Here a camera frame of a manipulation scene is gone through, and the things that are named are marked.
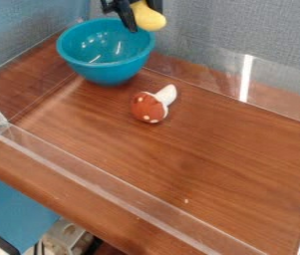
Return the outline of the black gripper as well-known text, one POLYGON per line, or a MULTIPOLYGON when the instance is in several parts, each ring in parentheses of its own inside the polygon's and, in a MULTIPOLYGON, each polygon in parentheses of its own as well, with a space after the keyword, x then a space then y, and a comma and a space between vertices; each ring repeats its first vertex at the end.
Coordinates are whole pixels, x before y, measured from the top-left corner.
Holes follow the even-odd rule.
POLYGON ((163 12, 163 0, 101 0, 104 12, 117 12, 127 28, 133 33, 139 30, 139 25, 132 5, 141 1, 159 13, 163 12))

